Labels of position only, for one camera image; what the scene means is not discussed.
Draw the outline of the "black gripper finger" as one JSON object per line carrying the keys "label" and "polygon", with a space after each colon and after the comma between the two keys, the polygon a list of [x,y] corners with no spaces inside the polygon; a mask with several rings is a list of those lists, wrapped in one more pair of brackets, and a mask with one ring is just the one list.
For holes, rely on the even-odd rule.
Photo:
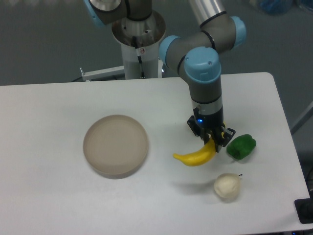
{"label": "black gripper finger", "polygon": [[224,126],[214,128],[212,131],[212,138],[215,143],[215,150],[218,153],[222,147],[226,147],[231,139],[234,137],[236,131]]}
{"label": "black gripper finger", "polygon": [[197,125],[196,119],[194,116],[191,116],[188,119],[187,124],[196,137],[200,137],[203,141],[207,140],[207,135],[206,135],[205,130]]}

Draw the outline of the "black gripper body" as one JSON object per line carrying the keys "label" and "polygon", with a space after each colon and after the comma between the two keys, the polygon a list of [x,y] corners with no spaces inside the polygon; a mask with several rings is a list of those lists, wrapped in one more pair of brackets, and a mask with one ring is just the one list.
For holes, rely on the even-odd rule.
{"label": "black gripper body", "polygon": [[210,115],[200,114],[199,108],[194,108],[193,112],[197,125],[203,128],[206,133],[210,134],[217,127],[225,127],[223,108]]}

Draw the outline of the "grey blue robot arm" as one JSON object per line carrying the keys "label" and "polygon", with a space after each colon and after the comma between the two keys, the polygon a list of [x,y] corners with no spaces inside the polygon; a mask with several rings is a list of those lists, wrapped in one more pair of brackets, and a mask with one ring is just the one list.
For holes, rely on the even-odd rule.
{"label": "grey blue robot arm", "polygon": [[189,3],[200,31],[181,38],[165,35],[165,20],[150,0],[85,2],[96,23],[112,25],[125,78],[155,78],[162,62],[188,84],[194,114],[187,123],[204,142],[213,141],[219,152],[235,134],[224,125],[219,54],[245,42],[246,26],[229,16],[219,0]]}

